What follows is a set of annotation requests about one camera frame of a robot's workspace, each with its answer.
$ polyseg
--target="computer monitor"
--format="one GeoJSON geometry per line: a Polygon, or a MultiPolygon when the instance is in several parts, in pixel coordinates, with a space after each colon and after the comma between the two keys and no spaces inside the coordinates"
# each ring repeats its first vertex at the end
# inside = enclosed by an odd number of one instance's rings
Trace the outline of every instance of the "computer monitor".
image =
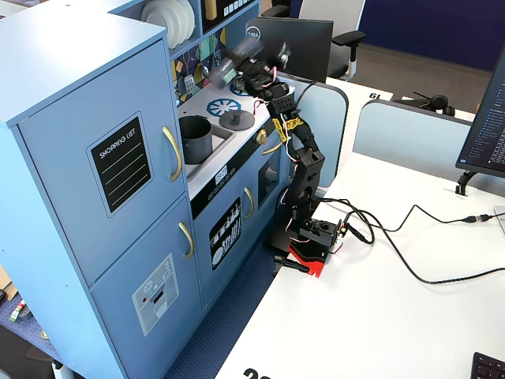
{"type": "Polygon", "coordinates": [[[286,69],[278,69],[326,83],[333,21],[258,17],[247,26],[247,36],[258,39],[264,45],[256,56],[258,59],[271,62],[286,42],[291,55],[286,69]]]}
{"type": "Polygon", "coordinates": [[[505,178],[505,51],[459,153],[457,168],[505,178]]]}

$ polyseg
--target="headphones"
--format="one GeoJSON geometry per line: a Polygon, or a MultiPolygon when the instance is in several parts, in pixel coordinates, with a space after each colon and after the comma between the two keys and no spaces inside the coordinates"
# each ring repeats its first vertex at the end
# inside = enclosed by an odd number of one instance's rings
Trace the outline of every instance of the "headphones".
{"type": "Polygon", "coordinates": [[[434,95],[424,109],[434,112],[442,111],[443,114],[451,117],[456,115],[456,110],[449,105],[449,99],[443,95],[434,95]]]}
{"type": "Polygon", "coordinates": [[[427,97],[420,94],[419,92],[414,92],[416,95],[424,97],[425,99],[413,99],[413,100],[394,100],[395,103],[410,105],[411,107],[416,107],[420,109],[425,109],[431,112],[442,111],[446,116],[454,117],[456,110],[449,105],[449,99],[443,95],[435,95],[433,97],[427,97]]]}

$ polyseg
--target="dell logo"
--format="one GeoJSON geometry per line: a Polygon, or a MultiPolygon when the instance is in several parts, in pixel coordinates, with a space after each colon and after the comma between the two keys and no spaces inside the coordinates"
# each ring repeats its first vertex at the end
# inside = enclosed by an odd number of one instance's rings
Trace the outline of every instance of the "dell logo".
{"type": "Polygon", "coordinates": [[[247,28],[247,36],[259,40],[261,38],[261,31],[256,26],[249,26],[247,28]]]}

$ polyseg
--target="stove knob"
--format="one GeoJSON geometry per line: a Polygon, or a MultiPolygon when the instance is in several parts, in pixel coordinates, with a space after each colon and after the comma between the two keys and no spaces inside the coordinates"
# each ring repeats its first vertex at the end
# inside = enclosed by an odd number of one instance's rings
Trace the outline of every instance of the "stove knob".
{"type": "Polygon", "coordinates": [[[260,131],[256,135],[256,143],[266,144],[267,142],[268,142],[267,131],[265,129],[260,129],[260,131]]]}

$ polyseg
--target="keyboard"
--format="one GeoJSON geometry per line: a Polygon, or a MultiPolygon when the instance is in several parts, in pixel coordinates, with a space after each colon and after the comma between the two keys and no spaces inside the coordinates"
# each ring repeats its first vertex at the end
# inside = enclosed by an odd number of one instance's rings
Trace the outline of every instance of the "keyboard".
{"type": "Polygon", "coordinates": [[[473,355],[471,379],[505,379],[505,363],[481,353],[473,355]]]}

